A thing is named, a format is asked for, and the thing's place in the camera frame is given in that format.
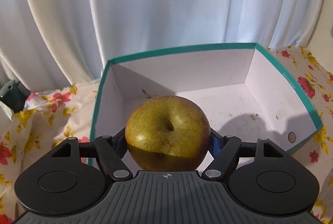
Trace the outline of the brownish yellow pear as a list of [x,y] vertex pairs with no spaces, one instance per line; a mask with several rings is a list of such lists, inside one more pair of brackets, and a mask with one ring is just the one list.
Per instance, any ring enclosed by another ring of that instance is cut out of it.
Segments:
[[134,161],[147,171],[194,171],[204,160],[211,127],[204,111],[187,98],[149,99],[130,115],[125,139]]

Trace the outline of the teal cardboard box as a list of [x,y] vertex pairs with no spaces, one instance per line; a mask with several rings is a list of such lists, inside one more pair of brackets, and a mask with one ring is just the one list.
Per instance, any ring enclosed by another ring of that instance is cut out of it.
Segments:
[[110,59],[91,122],[91,139],[114,136],[143,102],[179,95],[195,102],[222,136],[270,139],[295,153],[323,126],[290,72],[257,43],[173,47]]

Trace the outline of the floral tablecloth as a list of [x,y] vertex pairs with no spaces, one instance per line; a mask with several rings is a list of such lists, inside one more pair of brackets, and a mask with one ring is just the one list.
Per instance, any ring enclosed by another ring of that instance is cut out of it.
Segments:
[[[299,82],[319,114],[323,127],[295,158],[318,179],[313,215],[332,223],[332,73],[306,48],[285,47],[270,53]],[[15,179],[67,137],[90,140],[98,81],[28,97],[24,111],[1,123],[1,223],[12,223],[22,210],[14,193]]]

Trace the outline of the dark green object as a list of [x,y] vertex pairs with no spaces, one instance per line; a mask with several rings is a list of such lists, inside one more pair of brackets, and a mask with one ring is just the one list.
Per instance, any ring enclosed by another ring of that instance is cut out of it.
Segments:
[[10,80],[1,88],[1,102],[14,113],[24,109],[29,95],[30,90],[17,80]]

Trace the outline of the white curtain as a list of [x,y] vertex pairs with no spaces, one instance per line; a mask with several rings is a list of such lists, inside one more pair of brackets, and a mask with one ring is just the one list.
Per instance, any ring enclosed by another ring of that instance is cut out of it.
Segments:
[[322,0],[1,0],[1,83],[41,92],[110,58],[184,45],[308,45]]

